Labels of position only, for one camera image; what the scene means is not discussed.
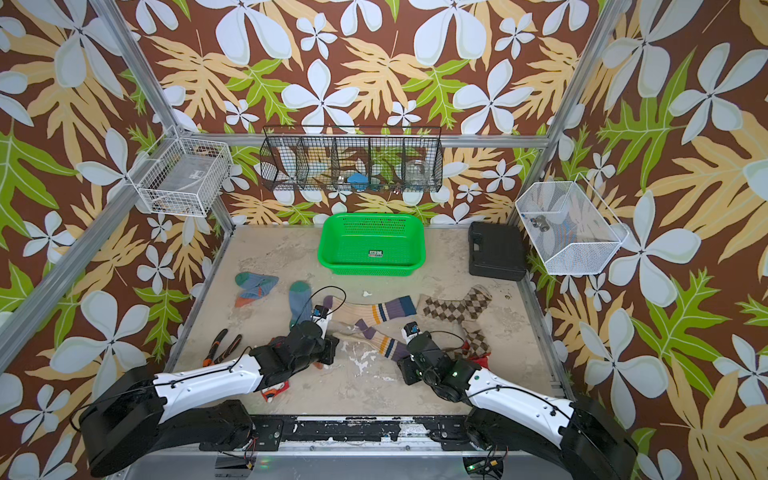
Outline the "cream purple striped sock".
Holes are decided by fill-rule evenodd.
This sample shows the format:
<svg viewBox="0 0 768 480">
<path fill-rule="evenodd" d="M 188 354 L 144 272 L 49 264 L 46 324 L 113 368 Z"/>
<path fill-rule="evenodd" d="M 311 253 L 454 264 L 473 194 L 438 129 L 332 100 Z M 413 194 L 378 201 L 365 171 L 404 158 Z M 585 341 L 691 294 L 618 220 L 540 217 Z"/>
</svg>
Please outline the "cream purple striped sock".
<svg viewBox="0 0 768 480">
<path fill-rule="evenodd" d="M 329 295 L 323 300 L 322 306 L 330 309 L 333 321 L 351 327 L 359 319 L 363 319 L 369 326 L 375 326 L 416 314 L 416 307 L 410 296 L 395 298 L 383 303 L 354 304 Z"/>
<path fill-rule="evenodd" d="M 405 343 L 379 332 L 363 319 L 359 319 L 353 327 L 336 331 L 334 335 L 342 340 L 368 345 L 381 356 L 395 362 L 410 356 Z"/>
</svg>

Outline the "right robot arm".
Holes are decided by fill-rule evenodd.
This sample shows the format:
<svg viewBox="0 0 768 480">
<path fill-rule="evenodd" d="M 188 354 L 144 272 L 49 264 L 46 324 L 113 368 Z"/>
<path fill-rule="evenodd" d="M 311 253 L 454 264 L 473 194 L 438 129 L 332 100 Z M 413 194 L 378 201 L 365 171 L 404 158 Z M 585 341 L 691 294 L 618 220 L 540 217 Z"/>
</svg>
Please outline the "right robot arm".
<svg viewBox="0 0 768 480">
<path fill-rule="evenodd" d="M 598 402 L 556 398 L 507 381 L 464 358 L 452 359 L 414 322 L 403 328 L 407 354 L 398 361 L 407 384 L 472 407 L 470 442 L 489 452 L 525 451 L 574 479 L 629 479 L 638 446 Z"/>
</svg>

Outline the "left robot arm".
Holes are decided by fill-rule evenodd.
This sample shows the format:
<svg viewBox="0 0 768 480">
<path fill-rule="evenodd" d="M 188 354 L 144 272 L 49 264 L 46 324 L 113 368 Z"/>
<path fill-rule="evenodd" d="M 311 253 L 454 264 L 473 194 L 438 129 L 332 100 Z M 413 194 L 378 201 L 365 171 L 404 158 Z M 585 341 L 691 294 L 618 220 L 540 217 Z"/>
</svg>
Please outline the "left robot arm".
<svg viewBox="0 0 768 480">
<path fill-rule="evenodd" d="M 195 370 L 129 370 L 80 414 L 91 476 L 107 477 L 148 453 L 178 446 L 225 451 L 248 445 L 255 425 L 240 396 L 285 382 L 314 363 L 332 364 L 339 340 L 326 330 L 326 320 L 299 323 L 235 360 Z"/>
</svg>

